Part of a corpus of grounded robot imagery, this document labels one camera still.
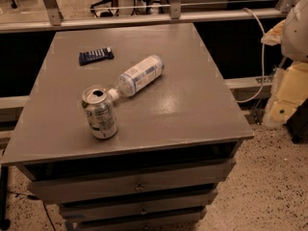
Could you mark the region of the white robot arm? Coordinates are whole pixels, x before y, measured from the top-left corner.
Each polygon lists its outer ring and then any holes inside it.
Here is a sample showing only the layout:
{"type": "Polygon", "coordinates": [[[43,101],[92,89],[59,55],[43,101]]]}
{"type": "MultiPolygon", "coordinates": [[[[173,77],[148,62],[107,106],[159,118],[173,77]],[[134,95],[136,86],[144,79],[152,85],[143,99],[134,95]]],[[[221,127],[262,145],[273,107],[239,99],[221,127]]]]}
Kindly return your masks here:
{"type": "Polygon", "coordinates": [[[308,0],[290,10],[281,38],[282,55],[296,62],[308,62],[308,0]]]}

